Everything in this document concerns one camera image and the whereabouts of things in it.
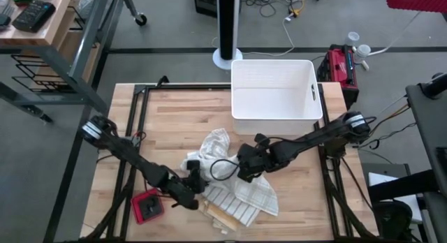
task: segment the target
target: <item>towel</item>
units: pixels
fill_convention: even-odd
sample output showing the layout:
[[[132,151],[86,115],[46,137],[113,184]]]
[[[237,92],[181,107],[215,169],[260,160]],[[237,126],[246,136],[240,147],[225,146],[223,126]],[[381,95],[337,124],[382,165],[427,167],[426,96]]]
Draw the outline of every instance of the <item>towel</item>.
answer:
[[[186,171],[187,161],[199,160],[202,177],[210,183],[202,195],[245,226],[249,226],[260,211],[277,216],[277,195],[264,176],[253,179],[251,183],[237,177],[239,169],[225,181],[217,181],[211,176],[210,168],[216,160],[228,159],[238,163],[236,155],[228,156],[229,147],[230,138],[225,129],[214,130],[203,140],[200,150],[186,155],[180,168]],[[213,166],[212,175],[223,179],[231,175],[236,167],[232,163],[220,161]]]

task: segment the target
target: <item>metal rack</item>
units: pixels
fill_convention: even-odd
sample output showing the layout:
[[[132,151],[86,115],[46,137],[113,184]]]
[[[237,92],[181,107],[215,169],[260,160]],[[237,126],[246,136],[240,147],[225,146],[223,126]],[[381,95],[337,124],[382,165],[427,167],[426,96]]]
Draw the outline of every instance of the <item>metal rack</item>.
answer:
[[[20,94],[0,82],[0,98],[45,122],[51,122],[52,120],[36,105],[90,105],[98,112],[105,114],[108,107],[92,89],[92,80],[86,82],[82,79],[91,47],[96,46],[95,42],[100,43],[99,55],[95,59],[92,69],[95,71],[102,56],[106,56],[110,49],[123,2],[131,11],[131,15],[138,25],[142,26],[147,21],[142,13],[137,12],[132,0],[113,0],[106,11],[107,1],[94,0],[89,19],[86,22],[83,19],[76,20],[79,26],[83,28],[83,32],[71,64],[52,45],[0,46],[0,53],[13,54],[14,60],[17,61],[17,68],[25,74],[25,76],[14,77],[13,79],[31,91],[29,94]],[[36,53],[38,59],[35,56],[20,56],[20,54],[17,54],[23,50]],[[36,66],[51,67],[58,78],[29,73],[30,68]],[[30,88],[23,80],[28,80],[39,87]]]

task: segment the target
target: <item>butcher block tabletop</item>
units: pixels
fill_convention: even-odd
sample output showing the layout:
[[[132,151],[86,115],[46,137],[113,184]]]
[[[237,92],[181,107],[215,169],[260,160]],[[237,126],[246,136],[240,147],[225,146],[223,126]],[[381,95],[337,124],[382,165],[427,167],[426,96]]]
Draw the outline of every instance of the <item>butcher block tabletop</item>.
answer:
[[[135,84],[117,84],[110,107],[109,118],[117,124],[118,133],[122,136],[129,118],[134,87]],[[327,82],[323,83],[323,89],[330,119],[345,113],[340,85]],[[153,90],[150,91],[145,118],[144,131],[147,137],[142,142],[140,153],[148,161],[166,165],[181,173],[179,166],[186,153],[198,150],[205,136],[217,128],[227,130],[231,140],[230,154],[235,154],[243,142],[255,144],[252,135],[237,135],[233,132],[230,90]],[[101,152],[99,156],[107,154],[109,152]],[[346,148],[344,158],[369,198],[357,150]],[[119,161],[114,157],[97,164],[81,236],[88,235],[110,208],[118,166]],[[366,228],[377,235],[374,215],[362,199],[346,166],[341,164],[340,170],[349,207]],[[126,240],[333,240],[317,148],[301,153],[287,168],[265,173],[264,176],[276,191],[278,216],[260,212],[249,227],[239,225],[237,231],[224,235],[213,228],[212,219],[199,210],[171,208],[174,201],[161,198],[164,207],[162,216],[138,225],[131,213]],[[134,195],[144,191],[144,180],[138,172]],[[334,203],[340,234],[344,235],[343,219],[337,202]],[[122,208],[118,212],[117,228],[121,228],[121,217]]]

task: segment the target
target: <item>red fabric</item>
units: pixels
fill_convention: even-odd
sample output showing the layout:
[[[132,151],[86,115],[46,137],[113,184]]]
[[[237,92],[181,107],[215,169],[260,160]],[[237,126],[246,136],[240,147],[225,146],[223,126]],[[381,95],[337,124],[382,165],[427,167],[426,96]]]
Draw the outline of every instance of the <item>red fabric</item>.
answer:
[[[447,13],[447,0],[386,0],[394,9]]]

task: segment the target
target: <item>crumpled cloth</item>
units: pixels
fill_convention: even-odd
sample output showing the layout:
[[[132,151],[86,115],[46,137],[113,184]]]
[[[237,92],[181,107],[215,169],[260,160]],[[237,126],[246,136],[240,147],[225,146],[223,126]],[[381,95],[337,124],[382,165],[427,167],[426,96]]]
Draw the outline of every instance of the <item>crumpled cloth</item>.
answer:
[[[225,129],[214,130],[203,140],[200,150],[186,155],[180,168],[187,172],[186,162],[199,160],[202,177],[210,183],[202,193],[203,196],[246,226],[254,221],[260,210],[277,216],[279,211],[277,195],[264,176],[261,175],[254,178],[251,183],[247,183],[237,177],[239,171],[237,169],[225,181],[213,179],[210,168],[216,160],[228,159],[238,163],[236,155],[228,156],[229,147],[230,138]],[[217,179],[223,179],[231,175],[236,167],[229,162],[220,161],[212,167],[212,174]]]

